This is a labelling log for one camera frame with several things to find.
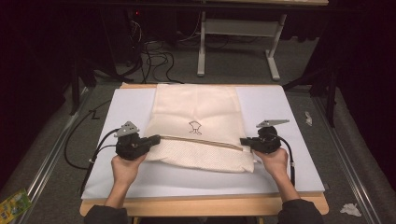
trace canvas bag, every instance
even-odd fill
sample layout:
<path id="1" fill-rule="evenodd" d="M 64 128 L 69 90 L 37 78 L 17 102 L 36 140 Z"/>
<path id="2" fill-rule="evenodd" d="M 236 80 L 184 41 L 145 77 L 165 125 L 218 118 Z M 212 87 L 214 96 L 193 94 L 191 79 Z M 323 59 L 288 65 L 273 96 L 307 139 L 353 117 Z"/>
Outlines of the canvas bag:
<path id="1" fill-rule="evenodd" d="M 159 84 L 146 137 L 159 134 L 147 161 L 218 172 L 253 172 L 234 87 Z"/>

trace small white object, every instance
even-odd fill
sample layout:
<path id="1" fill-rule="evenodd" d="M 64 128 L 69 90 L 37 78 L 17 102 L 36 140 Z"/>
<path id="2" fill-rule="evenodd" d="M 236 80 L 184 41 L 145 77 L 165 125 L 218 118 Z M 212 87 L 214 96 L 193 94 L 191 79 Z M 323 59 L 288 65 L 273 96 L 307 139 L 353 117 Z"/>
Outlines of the small white object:
<path id="1" fill-rule="evenodd" d="M 355 217 L 361 217 L 361 212 L 359 212 L 358 208 L 356 207 L 356 204 L 353 203 L 346 203 L 343 209 L 341 209 L 340 213 L 348 213 L 349 215 Z"/>
<path id="2" fill-rule="evenodd" d="M 305 111 L 305 115 L 306 115 L 305 123 L 308 124 L 309 126 L 312 126 L 312 118 L 311 118 L 311 115 L 309 114 L 308 111 Z"/>

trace sleeve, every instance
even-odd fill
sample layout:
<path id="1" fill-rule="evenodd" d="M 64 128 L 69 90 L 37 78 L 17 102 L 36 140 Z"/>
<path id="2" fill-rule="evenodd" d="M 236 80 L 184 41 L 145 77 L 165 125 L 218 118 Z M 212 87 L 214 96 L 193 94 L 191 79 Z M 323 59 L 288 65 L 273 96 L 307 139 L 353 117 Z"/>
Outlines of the sleeve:
<path id="1" fill-rule="evenodd" d="M 117 209 L 108 206 L 94 205 L 87 216 L 85 224 L 127 224 L 128 215 L 125 208 Z"/>
<path id="2" fill-rule="evenodd" d="M 323 224 L 323 217 L 315 205 L 303 199 L 291 200 L 282 204 L 278 214 L 279 224 Z"/>

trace person's left hand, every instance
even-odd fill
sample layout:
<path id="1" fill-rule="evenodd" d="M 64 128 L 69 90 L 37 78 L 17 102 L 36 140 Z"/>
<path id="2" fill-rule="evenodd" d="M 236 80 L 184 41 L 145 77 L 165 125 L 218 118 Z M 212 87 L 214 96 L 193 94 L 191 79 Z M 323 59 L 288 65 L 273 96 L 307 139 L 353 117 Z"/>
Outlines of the person's left hand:
<path id="1" fill-rule="evenodd" d="M 114 185 L 129 188 L 137 176 L 140 163 L 146 158 L 146 154 L 133 160 L 127 161 L 120 156 L 115 156 L 111 160 L 113 168 Z"/>

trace cloth bag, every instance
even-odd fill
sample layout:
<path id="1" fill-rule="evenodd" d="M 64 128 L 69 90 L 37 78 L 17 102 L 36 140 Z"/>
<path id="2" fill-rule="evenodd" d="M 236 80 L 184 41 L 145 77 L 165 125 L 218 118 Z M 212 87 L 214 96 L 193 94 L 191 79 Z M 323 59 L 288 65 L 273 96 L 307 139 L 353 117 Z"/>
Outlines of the cloth bag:
<path id="1" fill-rule="evenodd" d="M 253 172 L 253 155 L 245 138 L 234 87 L 159 84 L 146 137 L 159 134 L 147 161 L 217 172 Z"/>

